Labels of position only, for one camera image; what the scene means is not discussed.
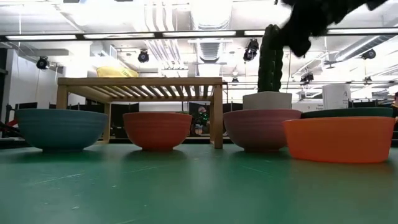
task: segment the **white wall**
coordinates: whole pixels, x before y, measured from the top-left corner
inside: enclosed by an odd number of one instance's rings
[[[37,69],[34,62],[18,57],[15,50],[8,50],[6,69],[9,74],[4,88],[2,121],[5,119],[7,104],[15,107],[17,103],[37,102],[38,108],[48,108],[49,103],[56,103],[57,84],[53,70]]]

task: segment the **mauve bowl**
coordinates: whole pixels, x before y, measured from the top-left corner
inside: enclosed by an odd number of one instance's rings
[[[333,109],[320,110],[302,113],[301,118],[332,118],[332,117],[347,117],[347,116],[381,116],[392,117],[391,108],[347,108],[347,109]]]
[[[44,152],[82,151],[100,138],[107,121],[102,113],[56,109],[21,109],[16,118],[25,140]]]
[[[388,158],[394,118],[345,117],[285,121],[290,154],[319,162],[370,163]]]
[[[297,110],[241,110],[223,115],[229,138],[246,152],[278,151],[286,146],[282,122],[300,116]]]
[[[144,151],[172,151],[189,134],[192,116],[180,113],[127,113],[124,129]]]

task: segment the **white sign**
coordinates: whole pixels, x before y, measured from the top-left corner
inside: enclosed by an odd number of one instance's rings
[[[325,110],[348,108],[351,100],[349,84],[332,84],[322,87],[323,106]]]

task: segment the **wooden table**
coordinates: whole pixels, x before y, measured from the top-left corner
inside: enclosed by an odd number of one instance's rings
[[[105,104],[110,138],[112,102],[210,101],[210,141],[223,148],[223,81],[217,78],[59,78],[57,109],[66,109],[74,93]]]

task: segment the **orange bowl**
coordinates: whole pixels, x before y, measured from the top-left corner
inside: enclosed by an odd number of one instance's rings
[[[130,141],[145,151],[171,151],[188,136],[192,116],[179,113],[127,113],[124,129]]]
[[[284,121],[290,154],[320,162],[368,163],[388,158],[394,118],[344,117]]]

